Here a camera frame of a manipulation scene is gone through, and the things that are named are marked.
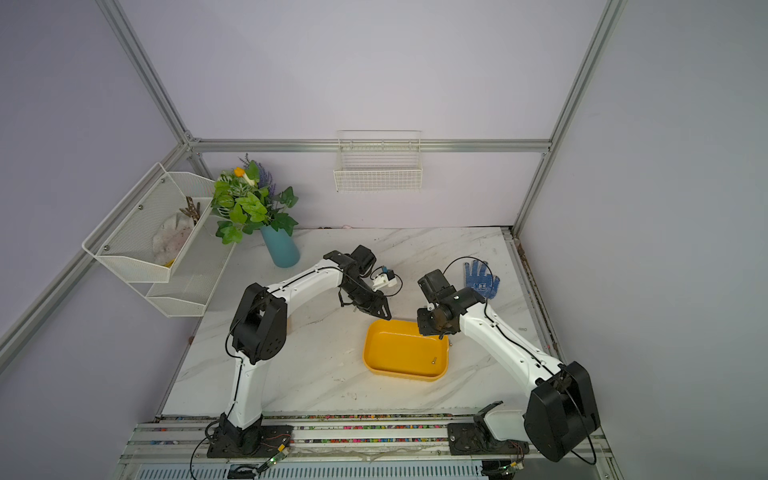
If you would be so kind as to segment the blue dotted work glove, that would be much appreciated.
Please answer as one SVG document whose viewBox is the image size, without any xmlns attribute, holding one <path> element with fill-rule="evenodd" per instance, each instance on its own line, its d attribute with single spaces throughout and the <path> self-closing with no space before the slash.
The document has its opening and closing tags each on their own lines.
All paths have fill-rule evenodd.
<svg viewBox="0 0 768 480">
<path fill-rule="evenodd" d="M 500 278 L 479 259 L 464 263 L 464 280 L 466 287 L 472 288 L 485 299 L 492 300 L 498 293 Z"/>
</svg>

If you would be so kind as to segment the yellow plastic storage box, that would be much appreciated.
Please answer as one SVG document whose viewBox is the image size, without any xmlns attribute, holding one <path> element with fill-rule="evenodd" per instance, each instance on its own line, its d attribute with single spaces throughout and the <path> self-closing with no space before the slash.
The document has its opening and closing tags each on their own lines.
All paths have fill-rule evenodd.
<svg viewBox="0 0 768 480">
<path fill-rule="evenodd" d="M 362 358 L 374 374 L 433 382 L 447 372 L 449 352 L 447 338 L 422 336 L 414 322 L 380 319 L 368 328 Z"/>
</svg>

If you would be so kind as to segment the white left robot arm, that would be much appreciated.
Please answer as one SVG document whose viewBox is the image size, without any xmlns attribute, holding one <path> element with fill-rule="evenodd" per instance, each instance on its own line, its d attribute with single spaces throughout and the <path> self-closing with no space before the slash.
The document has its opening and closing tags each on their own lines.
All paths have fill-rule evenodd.
<svg viewBox="0 0 768 480">
<path fill-rule="evenodd" d="M 262 396 L 269 362 L 284 347 L 287 324 L 295 310 L 335 290 L 342 306 L 352 306 L 374 318 L 390 320 L 388 296 L 367 281 L 376 256 L 360 245 L 351 253 L 333 250 L 309 269 L 268 286 L 249 285 L 237 306 L 225 350 L 240 360 L 226 419 L 246 430 L 262 418 Z"/>
</svg>

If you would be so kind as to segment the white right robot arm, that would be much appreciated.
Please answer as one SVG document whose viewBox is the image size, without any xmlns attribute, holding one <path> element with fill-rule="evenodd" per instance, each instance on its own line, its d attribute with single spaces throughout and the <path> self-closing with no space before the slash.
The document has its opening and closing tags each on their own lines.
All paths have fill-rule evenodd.
<svg viewBox="0 0 768 480">
<path fill-rule="evenodd" d="M 459 454 L 497 452 L 505 442 L 525 442 L 544 458 L 558 462 L 601 427 L 588 371 L 578 362 L 552 357 L 518 335 L 470 287 L 456 289 L 443 272 L 418 280 L 427 305 L 417 310 L 423 336 L 463 334 L 483 347 L 522 389 L 527 406 L 510 410 L 493 402 L 451 434 Z"/>
</svg>

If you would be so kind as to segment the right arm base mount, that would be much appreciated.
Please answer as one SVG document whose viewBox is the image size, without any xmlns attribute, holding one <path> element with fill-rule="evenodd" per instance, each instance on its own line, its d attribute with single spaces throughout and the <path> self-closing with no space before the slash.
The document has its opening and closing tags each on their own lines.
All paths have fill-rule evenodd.
<svg viewBox="0 0 768 480">
<path fill-rule="evenodd" d="M 493 436 L 485 417 L 502 401 L 493 402 L 473 415 L 471 422 L 449 423 L 447 437 L 452 455 L 515 455 L 524 457 L 530 452 L 524 440 L 499 440 Z"/>
</svg>

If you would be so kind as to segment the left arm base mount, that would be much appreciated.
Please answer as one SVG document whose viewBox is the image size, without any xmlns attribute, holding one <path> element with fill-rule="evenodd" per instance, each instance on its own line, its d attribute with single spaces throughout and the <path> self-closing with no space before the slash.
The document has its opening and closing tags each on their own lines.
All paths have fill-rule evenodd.
<svg viewBox="0 0 768 480">
<path fill-rule="evenodd" d="M 206 433 L 208 458 L 270 458 L 289 447 L 293 434 L 291 425 L 263 426 L 261 419 L 247 428 L 236 427 L 225 413 L 214 426 Z"/>
</svg>

